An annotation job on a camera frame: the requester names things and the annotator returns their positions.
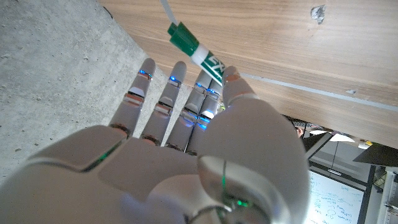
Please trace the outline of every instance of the robotic hand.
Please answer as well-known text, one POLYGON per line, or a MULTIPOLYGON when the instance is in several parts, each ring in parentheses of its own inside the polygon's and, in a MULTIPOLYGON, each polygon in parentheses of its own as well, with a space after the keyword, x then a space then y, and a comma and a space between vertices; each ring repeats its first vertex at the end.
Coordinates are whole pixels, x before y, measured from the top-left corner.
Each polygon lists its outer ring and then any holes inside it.
POLYGON ((223 90, 200 74, 160 147, 186 71, 178 62, 140 139, 131 137, 154 69, 143 63, 109 126, 72 134, 8 178, 0 222, 302 223, 302 143, 234 67, 223 90), (221 91, 226 110, 215 116, 221 91))

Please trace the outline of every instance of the wooden surface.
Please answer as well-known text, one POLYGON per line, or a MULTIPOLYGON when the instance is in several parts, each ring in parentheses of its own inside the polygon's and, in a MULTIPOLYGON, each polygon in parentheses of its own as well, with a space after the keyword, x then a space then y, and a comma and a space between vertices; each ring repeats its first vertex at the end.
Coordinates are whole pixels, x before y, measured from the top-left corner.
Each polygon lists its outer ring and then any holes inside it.
MULTIPOLYGON (((194 83, 200 69, 169 43, 170 22, 159 1, 100 2, 165 73, 183 60, 185 83, 194 83)), ((177 20, 240 72, 398 106, 395 0, 169 3, 177 20), (326 4, 325 20, 318 25, 310 10, 321 4, 326 4)), ((282 114, 398 148, 397 112, 247 80, 282 114)))

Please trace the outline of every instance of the blue led light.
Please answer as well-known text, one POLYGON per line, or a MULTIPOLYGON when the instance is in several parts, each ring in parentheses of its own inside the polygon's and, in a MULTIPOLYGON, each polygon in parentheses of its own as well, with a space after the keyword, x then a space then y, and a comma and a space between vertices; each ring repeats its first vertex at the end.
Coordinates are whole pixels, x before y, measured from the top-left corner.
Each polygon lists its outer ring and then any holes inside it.
POLYGON ((188 120, 187 118, 183 118, 183 119, 186 121, 186 123, 185 123, 186 127, 192 127, 192 125, 195 124, 194 122, 188 120))
POLYGON ((199 127, 203 128, 204 130, 206 130, 206 128, 207 128, 207 126, 204 124, 198 124, 198 125, 199 125, 199 127))
POLYGON ((194 115, 193 113, 189 113, 189 112, 188 112, 188 114, 189 114, 190 116, 193 116, 193 117, 195 118, 195 120, 198 119, 198 116, 194 115))
POLYGON ((205 122, 207 122, 207 123, 210 123, 210 120, 209 120, 209 119, 202 118, 202 117, 200 117, 200 119, 201 119, 202 121, 205 121, 205 122))
POLYGON ((139 70, 138 72, 141 73, 141 74, 147 74, 147 75, 149 75, 152 78, 152 75, 149 74, 149 73, 146 73, 144 70, 139 70))

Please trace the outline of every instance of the marker cap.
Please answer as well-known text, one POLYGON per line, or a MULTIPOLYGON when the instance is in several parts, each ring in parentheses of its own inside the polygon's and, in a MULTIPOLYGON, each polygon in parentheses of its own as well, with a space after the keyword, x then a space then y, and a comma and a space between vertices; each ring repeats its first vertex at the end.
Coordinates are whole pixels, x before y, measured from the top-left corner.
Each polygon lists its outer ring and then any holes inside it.
POLYGON ((196 37, 180 22, 177 26, 171 23, 167 32, 172 36, 170 42, 186 53, 189 57, 197 50, 199 41, 196 37))

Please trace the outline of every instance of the green led light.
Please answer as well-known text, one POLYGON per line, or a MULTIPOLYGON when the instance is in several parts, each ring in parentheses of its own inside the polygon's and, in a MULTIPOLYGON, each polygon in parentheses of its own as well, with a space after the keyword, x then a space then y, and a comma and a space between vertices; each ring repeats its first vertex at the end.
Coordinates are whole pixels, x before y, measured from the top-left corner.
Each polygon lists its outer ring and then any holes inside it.
POLYGON ((107 158, 107 156, 109 155, 108 152, 106 152, 105 154, 103 154, 98 160, 103 161, 104 159, 107 158))
POLYGON ((243 202, 243 201, 241 201, 241 200, 238 200, 238 201, 237 201, 237 204, 240 205, 240 206, 243 206, 243 207, 248 207, 248 206, 249 206, 249 203, 243 202))
POLYGON ((223 181, 223 190, 226 190, 226 186, 225 186, 225 175, 223 175, 222 181, 223 181))

